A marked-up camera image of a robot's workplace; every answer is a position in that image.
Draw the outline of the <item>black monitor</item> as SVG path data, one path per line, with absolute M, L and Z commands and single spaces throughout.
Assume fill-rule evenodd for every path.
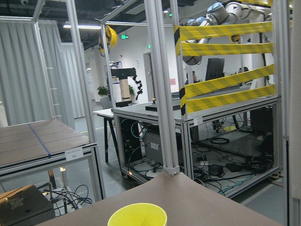
M 206 70 L 206 81 L 224 77 L 224 58 L 209 58 Z

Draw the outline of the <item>yellow hard hat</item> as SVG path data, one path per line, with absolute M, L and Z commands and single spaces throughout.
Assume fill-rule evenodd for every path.
M 115 45 L 118 42 L 118 36 L 117 33 L 114 29 L 112 29 L 110 26 L 105 25 L 105 37 L 106 37 L 106 44 L 107 44 L 107 48 L 108 48 L 108 53 L 110 52 L 110 50 L 115 47 Z M 99 33 L 99 50 L 101 53 L 101 56 L 105 56 L 104 53 L 104 48 L 103 48 L 103 40 L 102 40 L 102 36 L 101 33 Z

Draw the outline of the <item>yellow plastic cup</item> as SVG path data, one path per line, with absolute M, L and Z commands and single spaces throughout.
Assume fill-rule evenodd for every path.
M 120 208 L 108 220 L 108 226 L 166 226 L 167 214 L 152 203 L 134 203 Z

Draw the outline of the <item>aluminium frame post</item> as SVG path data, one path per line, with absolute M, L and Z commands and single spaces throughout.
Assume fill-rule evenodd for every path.
M 153 61 L 153 76 L 163 168 L 170 175 L 180 173 L 178 152 L 176 146 L 175 121 L 169 83 L 167 52 L 165 47 L 165 30 L 160 0 L 146 0 L 145 14 L 151 42 L 151 57 Z

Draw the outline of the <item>yellow black hazard tape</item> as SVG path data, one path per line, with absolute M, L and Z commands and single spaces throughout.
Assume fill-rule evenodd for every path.
M 269 42 L 264 44 L 272 44 L 271 53 L 273 53 L 273 43 Z M 213 55 L 209 57 L 220 58 L 220 56 L 221 55 Z M 238 68 L 238 64 L 235 59 L 233 60 L 224 59 L 224 66 L 231 66 L 234 69 Z M 268 86 L 263 86 L 255 89 L 237 91 L 230 94 L 216 95 L 213 97 L 204 96 L 207 93 L 232 87 L 246 81 L 256 80 L 261 77 L 266 77 L 272 75 L 273 73 L 274 73 L 274 65 L 268 65 L 243 73 L 228 74 L 227 76 L 224 76 L 222 78 L 217 78 L 208 81 L 205 80 L 202 82 L 192 83 L 188 85 L 180 85 L 179 93 L 180 93 L 181 115 L 185 116 L 189 113 L 193 113 L 193 112 L 197 112 L 213 107 L 229 105 L 229 104 L 243 102 L 251 99 L 274 95 L 276 93 L 275 85 L 271 84 Z

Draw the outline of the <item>neighbouring brown covered table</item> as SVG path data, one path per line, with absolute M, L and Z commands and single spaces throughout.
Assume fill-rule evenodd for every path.
M 89 137 L 57 119 L 0 129 L 0 177 L 12 175 L 39 161 L 66 159 L 65 152 L 96 146 Z

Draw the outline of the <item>grey curtain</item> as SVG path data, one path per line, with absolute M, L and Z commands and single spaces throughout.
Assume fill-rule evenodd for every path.
M 9 125 L 85 116 L 74 46 L 55 21 L 1 21 L 0 99 Z

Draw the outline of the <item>aluminium slatted workbench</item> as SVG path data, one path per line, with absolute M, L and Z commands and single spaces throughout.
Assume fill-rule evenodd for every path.
M 165 170 L 184 173 L 226 197 L 234 197 L 279 171 L 273 111 L 279 96 L 254 90 L 206 94 L 193 110 L 193 98 L 172 99 L 167 112 L 158 101 L 114 108 L 121 171 L 147 182 Z

